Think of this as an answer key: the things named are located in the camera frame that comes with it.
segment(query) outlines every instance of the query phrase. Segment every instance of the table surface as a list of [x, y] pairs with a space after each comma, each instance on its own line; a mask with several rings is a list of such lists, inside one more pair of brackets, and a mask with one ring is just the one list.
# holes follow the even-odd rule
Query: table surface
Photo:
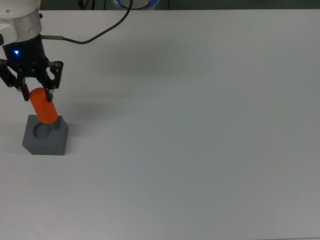
[[[124, 14], [42, 13], [77, 40]], [[0, 239], [320, 236], [319, 43], [319, 10], [134, 11], [44, 40], [66, 154], [22, 147], [34, 110], [2, 83]]]

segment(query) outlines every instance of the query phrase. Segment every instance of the cable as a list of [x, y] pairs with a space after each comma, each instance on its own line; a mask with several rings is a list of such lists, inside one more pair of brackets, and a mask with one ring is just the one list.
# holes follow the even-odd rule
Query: cable
[[89, 3], [89, 0], [86, 0], [86, 2], [85, 2], [85, 4], [84, 4], [84, 6], [83, 6], [83, 8], [82, 8], [82, 10], [85, 10], [85, 9], [86, 9], [86, 7], [87, 7], [88, 3]]
[[91, 10], [95, 10], [96, 0], [92, 0]]
[[[101, 37], [102, 35], [106, 34], [107, 32], [111, 31], [112, 29], [116, 28], [117, 26], [119, 26], [125, 19], [126, 17], [129, 15], [131, 9], [132, 9], [132, 4], [133, 4], [133, 0], [130, 0], [130, 4], [129, 4], [129, 7], [128, 7], [128, 10], [126, 11], [125, 15], [120, 19], [120, 21], [118, 21], [115, 25], [109, 27], [108, 29], [104, 30], [103, 32], [100, 32], [98, 35], [94, 36], [93, 38], [87, 40], [87, 41], [76, 41], [76, 40], [73, 40], [73, 39], [70, 39], [70, 38], [66, 38], [66, 37], [62, 37], [62, 39], [64, 41], [67, 41], [67, 42], [71, 42], [71, 43], [74, 43], [74, 44], [88, 44], [88, 43], [91, 43], [93, 40], [96, 40], [97, 38]], [[42, 36], [42, 39], [48, 39], [48, 37], [55, 37], [55, 36]]]

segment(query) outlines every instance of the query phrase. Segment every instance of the orange cylinder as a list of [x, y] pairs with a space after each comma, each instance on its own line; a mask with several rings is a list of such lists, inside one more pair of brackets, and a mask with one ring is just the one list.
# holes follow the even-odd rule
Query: orange cylinder
[[51, 124], [58, 118], [55, 105], [52, 101], [48, 101], [46, 91], [43, 87], [32, 90], [29, 99], [41, 123]]

